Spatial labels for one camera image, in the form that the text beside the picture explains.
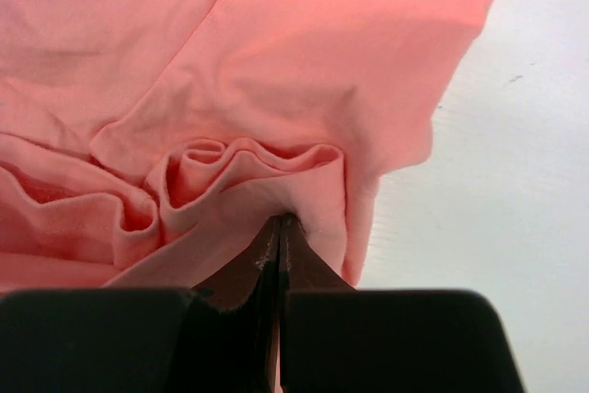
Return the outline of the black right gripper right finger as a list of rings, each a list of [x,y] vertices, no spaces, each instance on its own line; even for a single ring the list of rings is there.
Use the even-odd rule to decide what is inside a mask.
[[[357,290],[282,218],[286,392],[521,392],[500,315],[461,289]]]

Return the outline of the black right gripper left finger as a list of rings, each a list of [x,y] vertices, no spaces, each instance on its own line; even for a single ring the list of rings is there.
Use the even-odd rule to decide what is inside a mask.
[[[17,291],[1,299],[5,392],[271,392],[281,219],[186,288]]]

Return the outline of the pink t shirt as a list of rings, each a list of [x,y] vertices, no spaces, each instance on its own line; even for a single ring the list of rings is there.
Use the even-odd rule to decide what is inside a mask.
[[[493,0],[1,0],[1,289],[191,286],[292,212],[357,283]]]

